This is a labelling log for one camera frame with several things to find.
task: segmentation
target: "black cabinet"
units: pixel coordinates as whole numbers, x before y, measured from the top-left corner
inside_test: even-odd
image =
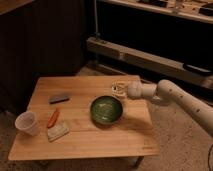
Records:
[[[0,16],[0,107],[26,110],[39,76],[73,75],[84,64],[84,3],[37,0]]]
[[[101,38],[213,71],[213,24],[98,2]]]

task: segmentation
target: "dark eraser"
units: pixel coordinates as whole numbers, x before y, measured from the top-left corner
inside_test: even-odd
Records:
[[[49,103],[54,104],[54,103],[67,101],[69,99],[70,99],[70,96],[68,93],[56,94],[56,95],[50,96]]]

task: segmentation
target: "floor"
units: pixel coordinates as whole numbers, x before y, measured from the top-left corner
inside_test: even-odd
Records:
[[[104,74],[83,67],[77,75]],[[162,107],[148,103],[148,107],[160,153],[157,156],[145,157],[137,171],[207,171],[207,156],[212,138],[176,104]],[[132,165],[136,157],[54,160],[48,165],[46,161],[42,161],[42,165],[34,161],[8,161],[7,156],[16,134],[14,120],[15,116],[0,113],[0,171],[135,170]]]

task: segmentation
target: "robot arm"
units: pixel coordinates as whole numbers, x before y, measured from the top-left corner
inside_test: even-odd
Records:
[[[128,85],[127,96],[131,99],[143,98],[158,105],[174,101],[213,137],[213,108],[171,81],[161,80],[157,85],[132,82]]]

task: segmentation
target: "white shelf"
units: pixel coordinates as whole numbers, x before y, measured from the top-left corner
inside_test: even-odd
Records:
[[[178,10],[175,10],[176,2],[174,0],[167,1],[168,2],[167,7],[157,7],[154,5],[143,4],[137,2],[138,0],[99,0],[99,1],[213,24],[213,17],[205,16],[198,13],[199,8],[201,7],[201,3],[195,1],[191,2],[186,1],[182,3],[181,7]]]
[[[146,53],[133,48],[90,37],[87,39],[87,49],[96,54],[107,56],[144,69],[161,73],[188,83],[202,86],[206,79],[183,68],[183,63],[161,56]]]

